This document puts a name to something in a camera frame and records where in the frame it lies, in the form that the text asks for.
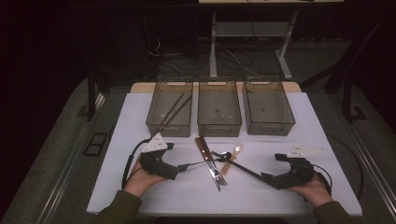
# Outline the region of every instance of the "olive green jacket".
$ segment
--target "olive green jacket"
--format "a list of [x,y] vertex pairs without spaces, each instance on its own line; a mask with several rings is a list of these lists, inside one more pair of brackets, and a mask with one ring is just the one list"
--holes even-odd
[[[133,224],[141,204],[140,198],[119,190],[111,205],[102,210],[91,224]],[[316,207],[314,214],[320,224],[353,223],[349,214],[338,202]]]

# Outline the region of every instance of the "floor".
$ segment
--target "floor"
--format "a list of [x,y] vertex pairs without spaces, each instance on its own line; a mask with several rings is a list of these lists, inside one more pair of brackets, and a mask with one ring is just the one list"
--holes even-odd
[[[274,53],[280,44],[277,39],[267,38],[219,41],[218,76],[233,76],[242,80],[243,76],[254,72],[253,75],[282,77]],[[348,44],[348,41],[341,39],[291,42],[285,58],[292,81],[301,83],[333,65],[344,54]],[[157,66],[158,76],[208,76],[206,39],[200,40],[199,50],[202,52],[199,57],[186,58],[175,49],[167,49],[166,60]],[[76,87],[64,106],[63,113],[1,223],[88,223],[93,218],[85,211],[123,99],[130,87],[114,86],[110,93],[99,94],[97,112],[91,121],[87,121],[86,81]],[[396,161],[395,133],[358,88],[353,89],[352,106],[361,109],[366,119],[348,123],[340,113],[342,91],[327,94],[323,90],[326,81],[327,77],[303,91],[307,92],[334,153],[360,200],[363,216],[355,218],[367,224],[396,223],[395,212],[389,209],[395,205],[392,191],[396,189],[396,178],[392,174]],[[102,153],[98,157],[82,155],[92,137],[98,133],[106,134]],[[313,216],[284,219],[290,224],[317,223]],[[160,219],[154,222],[165,223]],[[263,223],[263,220],[253,218],[241,220],[240,223]]]

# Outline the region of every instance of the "white table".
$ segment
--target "white table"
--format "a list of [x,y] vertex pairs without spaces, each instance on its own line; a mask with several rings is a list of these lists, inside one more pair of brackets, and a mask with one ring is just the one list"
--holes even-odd
[[[217,152],[232,151],[236,143],[242,143],[245,149],[238,155],[236,162],[258,174],[264,172],[281,175],[286,173],[290,166],[287,162],[276,161],[275,153],[287,153],[291,151],[293,145],[325,147],[327,152],[307,159],[331,174],[334,199],[340,202],[350,215],[361,216],[361,206],[332,152],[306,94],[288,92],[296,124],[286,137],[248,135],[241,96],[240,94],[239,100],[244,123],[239,137],[207,137],[205,140],[209,148]],[[120,189],[128,156],[141,140],[149,138],[149,130],[145,122],[151,97],[152,93],[130,93],[126,96],[87,212],[96,214],[112,202],[116,191]],[[175,166],[202,160],[194,142],[198,133],[196,92],[192,100],[191,137],[164,138],[168,143],[175,143],[175,147],[164,154],[163,160]],[[220,168],[222,164],[217,162],[217,166]],[[234,166],[224,177],[228,186],[222,186],[219,192],[204,165],[180,173],[176,180],[162,182],[145,194],[139,216],[287,217],[312,213],[311,205],[296,193],[273,189]]]

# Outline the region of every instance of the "utensil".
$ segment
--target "utensil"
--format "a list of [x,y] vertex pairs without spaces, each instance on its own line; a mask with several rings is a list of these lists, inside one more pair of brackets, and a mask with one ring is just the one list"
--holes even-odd
[[224,177],[222,176],[221,172],[216,168],[215,163],[213,162],[212,154],[210,154],[209,147],[206,144],[206,141],[203,137],[195,138],[195,142],[200,149],[201,154],[204,157],[205,161],[209,161],[206,166],[209,170],[209,173],[212,176],[213,181],[215,182],[216,187],[220,191],[220,185],[227,185]]
[[[233,154],[231,154],[230,161],[236,160],[236,155],[239,154],[242,149],[244,149],[244,145],[241,143],[237,143],[235,147],[233,148]],[[223,175],[227,174],[228,169],[230,169],[231,164],[229,162],[224,163],[224,166],[221,168],[221,173]]]

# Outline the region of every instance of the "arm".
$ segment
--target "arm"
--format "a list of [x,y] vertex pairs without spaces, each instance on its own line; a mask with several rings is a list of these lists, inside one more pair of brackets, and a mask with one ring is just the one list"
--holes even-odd
[[295,191],[314,206],[314,214],[320,224],[353,223],[349,214],[339,202],[335,202],[316,175],[306,185],[289,188]]
[[140,197],[155,184],[166,180],[143,170],[139,160],[140,156],[137,158],[125,188],[117,192],[111,205],[103,209],[91,224],[134,223],[137,211],[143,202]]

